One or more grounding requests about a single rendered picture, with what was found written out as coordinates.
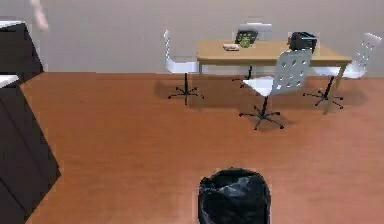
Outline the white swivel chair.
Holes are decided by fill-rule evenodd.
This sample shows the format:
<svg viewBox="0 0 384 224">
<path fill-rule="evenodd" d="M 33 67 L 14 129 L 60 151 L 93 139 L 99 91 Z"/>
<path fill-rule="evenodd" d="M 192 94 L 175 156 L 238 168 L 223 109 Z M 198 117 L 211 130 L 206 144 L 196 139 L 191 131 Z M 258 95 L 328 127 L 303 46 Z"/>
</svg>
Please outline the white swivel chair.
<svg viewBox="0 0 384 224">
<path fill-rule="evenodd" d="M 240 24 L 237 32 L 233 33 L 235 43 L 240 41 L 241 33 L 250 34 L 250 43 L 255 41 L 268 40 L 272 32 L 272 25 L 270 23 L 243 23 Z"/>
<path fill-rule="evenodd" d="M 175 93 L 168 96 L 169 99 L 177 96 L 184 97 L 184 104 L 188 104 L 188 98 L 190 96 L 197 96 L 201 99 L 204 99 L 204 95 L 199 93 L 197 87 L 189 87 L 189 74 L 199 74 L 199 63 L 197 61 L 184 61 L 176 62 L 171 56 L 171 38 L 170 31 L 165 30 L 163 34 L 164 38 L 164 62 L 165 68 L 171 74 L 183 74 L 184 75 L 184 85 L 182 87 L 176 86 Z"/>
<path fill-rule="evenodd" d="M 382 37 L 372 33 L 363 33 L 361 41 L 352 56 L 352 62 L 346 66 L 343 72 L 343 78 L 359 79 L 363 77 L 367 73 L 368 65 L 371 61 L 371 58 L 381 42 Z M 315 103 L 315 106 L 318 106 L 323 101 L 329 100 L 329 92 L 331 90 L 331 85 L 335 81 L 340 68 L 313 67 L 313 70 L 317 75 L 326 76 L 329 78 L 329 82 L 324 91 L 318 90 L 316 94 L 304 93 L 304 96 L 312 96 L 318 98 L 318 101 Z"/>
<path fill-rule="evenodd" d="M 257 118 L 254 126 L 255 130 L 258 129 L 262 120 L 267 120 L 278 125 L 280 129 L 283 129 L 283 124 L 271 118 L 272 115 L 279 115 L 280 112 L 267 112 L 268 99 L 274 95 L 281 95 L 302 88 L 306 80 L 307 70 L 310 68 L 311 58 L 311 48 L 288 50 L 280 54 L 273 76 L 243 80 L 243 83 L 260 94 L 264 98 L 264 101 L 262 108 L 254 107 L 256 113 L 241 112 L 239 116 L 255 116 Z"/>
</svg>

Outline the light wooden table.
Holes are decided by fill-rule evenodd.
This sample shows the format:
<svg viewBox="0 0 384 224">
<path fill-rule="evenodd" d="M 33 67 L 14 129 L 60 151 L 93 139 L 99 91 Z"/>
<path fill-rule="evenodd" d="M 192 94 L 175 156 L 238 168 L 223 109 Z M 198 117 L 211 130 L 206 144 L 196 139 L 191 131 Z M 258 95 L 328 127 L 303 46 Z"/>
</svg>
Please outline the light wooden table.
<svg viewBox="0 0 384 224">
<path fill-rule="evenodd" d="M 286 41 L 257 41 L 249 48 L 238 51 L 225 51 L 224 44 L 231 44 L 230 40 L 201 40 L 198 42 L 197 61 L 198 73 L 203 73 L 204 65 L 216 66 L 273 66 L 279 55 L 288 50 Z M 352 60 L 322 43 L 316 45 L 310 65 L 313 67 L 339 67 L 335 82 L 331 85 L 328 101 L 324 105 L 323 114 L 329 112 L 335 92 L 343 77 L 346 66 Z"/>
</svg>

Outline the black trash bin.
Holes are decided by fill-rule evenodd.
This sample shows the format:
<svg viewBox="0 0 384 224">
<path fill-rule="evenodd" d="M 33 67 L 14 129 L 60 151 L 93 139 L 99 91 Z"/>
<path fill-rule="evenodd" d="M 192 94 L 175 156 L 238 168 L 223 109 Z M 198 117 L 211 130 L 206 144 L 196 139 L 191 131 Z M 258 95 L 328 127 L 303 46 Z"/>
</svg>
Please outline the black trash bin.
<svg viewBox="0 0 384 224">
<path fill-rule="evenodd" d="M 198 193 L 199 224 L 271 224 L 271 193 L 263 176 L 229 167 L 204 177 Z"/>
</svg>

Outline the black toaster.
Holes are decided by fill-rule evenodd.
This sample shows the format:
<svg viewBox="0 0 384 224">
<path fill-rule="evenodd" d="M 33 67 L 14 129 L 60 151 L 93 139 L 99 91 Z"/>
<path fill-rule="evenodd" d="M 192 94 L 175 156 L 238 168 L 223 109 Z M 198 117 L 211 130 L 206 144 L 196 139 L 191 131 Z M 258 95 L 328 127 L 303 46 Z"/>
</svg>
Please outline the black toaster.
<svg viewBox="0 0 384 224">
<path fill-rule="evenodd" d="M 293 32 L 289 40 L 290 50 L 311 49 L 314 50 L 317 37 L 309 32 Z"/>
</svg>

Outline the dark brown cabinet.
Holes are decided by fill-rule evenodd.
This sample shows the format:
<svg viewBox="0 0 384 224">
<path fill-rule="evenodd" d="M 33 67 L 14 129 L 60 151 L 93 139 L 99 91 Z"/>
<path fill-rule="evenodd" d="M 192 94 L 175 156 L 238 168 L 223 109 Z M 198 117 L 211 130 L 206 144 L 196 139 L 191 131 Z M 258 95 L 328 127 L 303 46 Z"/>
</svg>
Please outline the dark brown cabinet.
<svg viewBox="0 0 384 224">
<path fill-rule="evenodd" d="M 59 166 L 15 75 L 0 75 L 0 224 L 25 224 Z"/>
<path fill-rule="evenodd" d="M 23 84 L 44 72 L 24 21 L 0 21 L 0 75 L 17 75 Z"/>
</svg>

